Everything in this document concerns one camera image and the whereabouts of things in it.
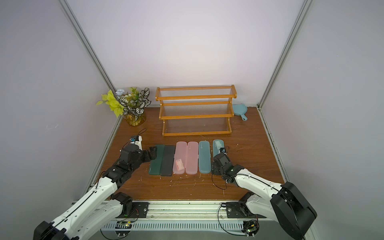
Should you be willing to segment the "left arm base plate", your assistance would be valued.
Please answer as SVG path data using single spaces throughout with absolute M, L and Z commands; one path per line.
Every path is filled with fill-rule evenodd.
M 149 202 L 131 202 L 123 206 L 118 218 L 146 218 L 149 210 Z

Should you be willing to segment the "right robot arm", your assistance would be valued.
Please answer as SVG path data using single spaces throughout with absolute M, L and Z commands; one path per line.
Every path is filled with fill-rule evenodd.
M 220 153 L 213 158 L 213 174 L 229 184 L 248 190 L 239 201 L 244 215 L 262 215 L 280 224 L 293 239 L 302 240 L 318 214 L 300 190 L 291 182 L 268 181 Z

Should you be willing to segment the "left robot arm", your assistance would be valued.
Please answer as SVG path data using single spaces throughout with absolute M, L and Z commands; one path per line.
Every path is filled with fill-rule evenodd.
M 132 197 L 117 190 L 141 164 L 157 157 L 157 147 L 142 150 L 136 144 L 122 148 L 120 157 L 74 205 L 50 223 L 34 230 L 35 240 L 88 240 L 105 224 L 132 211 Z

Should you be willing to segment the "dark green pencil case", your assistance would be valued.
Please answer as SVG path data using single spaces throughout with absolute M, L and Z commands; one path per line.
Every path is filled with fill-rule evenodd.
M 156 148 L 156 158 L 151 160 L 149 167 L 149 174 L 153 176 L 158 176 L 161 173 L 165 145 L 156 145 Z

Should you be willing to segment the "black pencil case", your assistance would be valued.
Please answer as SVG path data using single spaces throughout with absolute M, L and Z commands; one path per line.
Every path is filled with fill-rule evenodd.
M 175 146 L 170 145 L 167 145 L 164 148 L 163 161 L 160 170 L 160 175 L 163 177 L 171 177 L 173 174 L 175 149 Z

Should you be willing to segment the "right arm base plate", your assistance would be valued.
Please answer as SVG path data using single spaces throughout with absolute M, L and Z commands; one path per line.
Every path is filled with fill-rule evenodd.
M 227 218 L 229 219 L 265 219 L 265 216 L 252 214 L 245 205 L 239 202 L 226 202 L 224 203 Z

